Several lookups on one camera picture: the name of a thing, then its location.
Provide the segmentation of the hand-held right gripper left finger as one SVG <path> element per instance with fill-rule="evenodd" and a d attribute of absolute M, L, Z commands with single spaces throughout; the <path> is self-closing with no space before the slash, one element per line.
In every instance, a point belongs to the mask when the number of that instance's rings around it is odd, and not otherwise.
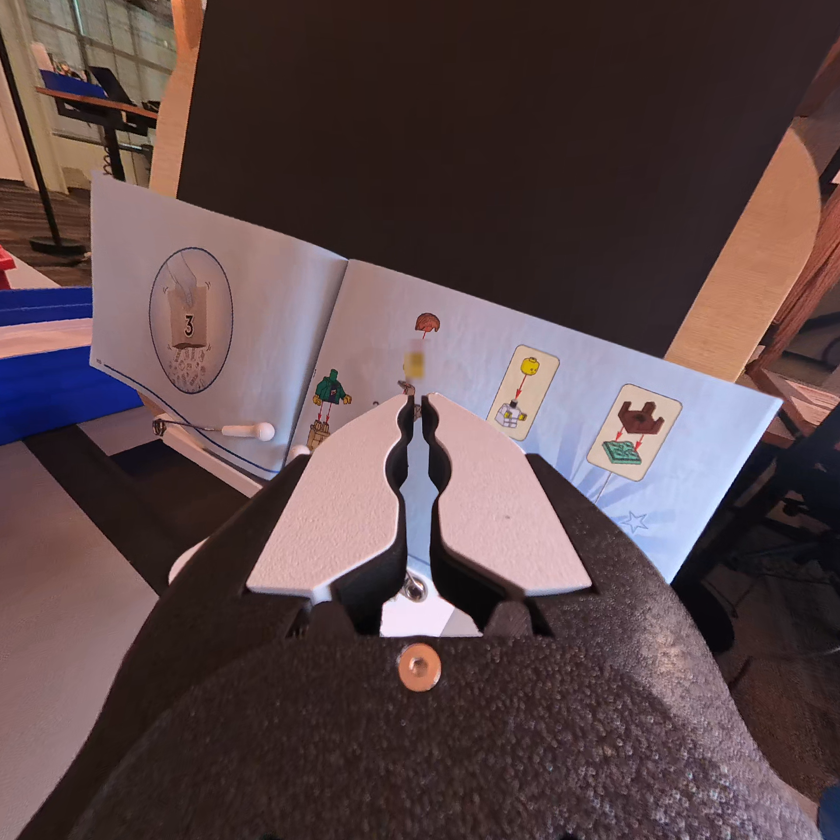
<path fill-rule="evenodd" d="M 407 445 L 414 400 L 397 395 L 315 449 L 246 582 L 311 604 L 382 604 L 406 572 Z"/>

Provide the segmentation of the black floor lamp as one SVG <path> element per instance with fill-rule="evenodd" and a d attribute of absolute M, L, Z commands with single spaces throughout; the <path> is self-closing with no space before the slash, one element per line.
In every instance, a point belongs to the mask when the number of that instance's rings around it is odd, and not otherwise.
<path fill-rule="evenodd" d="M 39 164 L 39 158 L 35 147 L 34 139 L 30 131 L 26 117 L 25 107 L 20 97 L 11 59 L 9 57 L 4 37 L 1 35 L 1 63 L 3 75 L 9 89 L 9 95 L 15 110 L 17 124 L 20 129 L 24 147 L 27 152 L 30 168 L 33 172 L 38 195 L 43 207 L 45 218 L 49 226 L 48 237 L 32 237 L 29 240 L 30 247 L 39 253 L 57 257 L 81 258 L 86 253 L 84 243 L 63 238 L 56 220 L 55 210 L 51 202 L 46 180 Z"/>

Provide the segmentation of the wooden top standing desk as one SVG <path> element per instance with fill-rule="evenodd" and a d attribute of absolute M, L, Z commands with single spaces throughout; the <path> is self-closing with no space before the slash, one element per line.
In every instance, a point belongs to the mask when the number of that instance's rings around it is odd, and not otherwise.
<path fill-rule="evenodd" d="M 147 136 L 149 130 L 156 128 L 158 113 L 132 102 L 108 97 L 92 97 L 45 87 L 37 87 L 36 91 L 55 101 L 60 116 L 99 127 L 105 152 L 105 172 L 125 182 L 118 133 Z"/>

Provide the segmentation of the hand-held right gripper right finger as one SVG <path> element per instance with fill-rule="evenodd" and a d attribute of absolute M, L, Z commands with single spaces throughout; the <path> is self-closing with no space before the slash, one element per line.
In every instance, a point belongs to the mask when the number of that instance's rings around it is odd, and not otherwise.
<path fill-rule="evenodd" d="M 523 450 L 438 393 L 423 401 L 444 557 L 512 596 L 589 589 L 585 570 Z"/>

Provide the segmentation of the black laptop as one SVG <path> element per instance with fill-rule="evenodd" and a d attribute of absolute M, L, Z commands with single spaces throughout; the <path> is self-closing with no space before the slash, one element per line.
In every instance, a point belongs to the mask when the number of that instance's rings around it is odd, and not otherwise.
<path fill-rule="evenodd" d="M 88 69 L 109 100 L 134 105 L 134 102 L 109 67 L 89 66 Z"/>

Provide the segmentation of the black board panel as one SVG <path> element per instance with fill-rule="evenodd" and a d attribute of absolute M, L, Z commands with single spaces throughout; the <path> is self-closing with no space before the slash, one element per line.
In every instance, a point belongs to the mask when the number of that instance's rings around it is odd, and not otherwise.
<path fill-rule="evenodd" d="M 178 197 L 663 358 L 831 1 L 208 2 Z"/>

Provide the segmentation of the small blue storage box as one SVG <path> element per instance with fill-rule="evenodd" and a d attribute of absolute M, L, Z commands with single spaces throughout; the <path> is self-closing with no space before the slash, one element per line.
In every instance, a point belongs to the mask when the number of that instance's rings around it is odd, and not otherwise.
<path fill-rule="evenodd" d="M 101 98 L 99 88 L 83 78 L 45 69 L 39 69 L 39 73 L 47 90 L 65 95 Z"/>

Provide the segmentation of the black office chair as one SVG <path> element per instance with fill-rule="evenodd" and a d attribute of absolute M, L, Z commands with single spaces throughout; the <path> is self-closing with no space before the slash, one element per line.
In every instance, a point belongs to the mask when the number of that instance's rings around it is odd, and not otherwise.
<path fill-rule="evenodd" d="M 716 655 L 734 644 L 729 614 L 703 584 L 719 564 L 736 567 L 737 561 L 768 559 L 788 554 L 793 560 L 816 557 L 838 589 L 839 527 L 839 406 L 835 406 L 809 435 L 799 437 L 780 451 L 773 470 L 744 505 L 734 509 L 722 530 L 709 543 L 694 549 L 672 582 L 677 596 L 694 620 L 710 651 Z M 795 537 L 786 522 L 769 520 L 781 507 L 788 518 L 797 515 L 818 522 L 825 529 L 809 538 Z M 781 532 L 787 543 L 778 549 L 739 553 L 736 548 L 748 533 L 766 526 Z"/>

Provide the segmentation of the blue plastic bin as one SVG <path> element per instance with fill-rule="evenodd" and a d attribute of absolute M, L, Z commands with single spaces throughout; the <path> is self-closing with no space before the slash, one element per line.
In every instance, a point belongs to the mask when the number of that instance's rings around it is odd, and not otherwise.
<path fill-rule="evenodd" d="M 1 445 L 141 406 L 90 365 L 92 290 L 1 292 Z"/>

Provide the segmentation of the pale blue instruction booklet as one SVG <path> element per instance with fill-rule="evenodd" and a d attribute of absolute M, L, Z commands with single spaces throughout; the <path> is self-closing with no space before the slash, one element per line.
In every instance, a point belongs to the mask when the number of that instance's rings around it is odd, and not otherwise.
<path fill-rule="evenodd" d="M 544 458 L 671 581 L 781 405 L 106 175 L 91 188 L 91 365 L 253 476 L 437 392 Z"/>

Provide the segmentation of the wooden panel support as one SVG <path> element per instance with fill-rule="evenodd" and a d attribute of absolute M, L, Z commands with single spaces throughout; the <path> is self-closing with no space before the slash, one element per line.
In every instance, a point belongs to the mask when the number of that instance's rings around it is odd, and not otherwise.
<path fill-rule="evenodd" d="M 735 382 L 802 273 L 821 215 L 813 158 L 789 128 L 665 360 Z"/>
<path fill-rule="evenodd" d="M 161 100 L 150 168 L 150 189 L 163 196 L 177 195 L 206 4 L 171 2 L 175 67 Z"/>

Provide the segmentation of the brown wooden table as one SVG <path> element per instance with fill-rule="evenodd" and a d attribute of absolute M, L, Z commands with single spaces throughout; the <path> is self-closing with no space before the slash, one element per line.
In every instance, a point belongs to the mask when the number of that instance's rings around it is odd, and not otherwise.
<path fill-rule="evenodd" d="M 782 400 L 761 437 L 767 445 L 789 448 L 795 440 L 810 436 L 838 406 L 837 395 L 760 367 L 757 360 L 749 362 L 744 373 L 760 391 Z"/>

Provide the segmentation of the white book stand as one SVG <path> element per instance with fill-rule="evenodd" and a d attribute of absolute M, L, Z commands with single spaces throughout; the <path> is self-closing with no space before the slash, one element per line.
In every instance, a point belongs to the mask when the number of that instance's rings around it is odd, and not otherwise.
<path fill-rule="evenodd" d="M 405 594 L 406 573 L 410 571 L 407 545 L 402 586 L 382 604 L 311 604 L 301 596 L 259 594 L 247 588 L 249 574 L 314 450 L 291 458 L 279 475 L 231 519 L 186 550 L 169 573 L 167 596 L 182 598 L 184 606 L 196 607 L 199 617 L 223 618 L 234 625 L 244 625 L 245 615 L 285 612 L 289 615 L 290 635 L 301 634 L 303 627 L 312 624 L 311 613 L 315 612 L 337 614 L 339 623 L 349 625 L 350 633 L 375 637 L 445 636 L 456 609 L 437 593 L 431 572 L 419 574 L 420 595 Z"/>

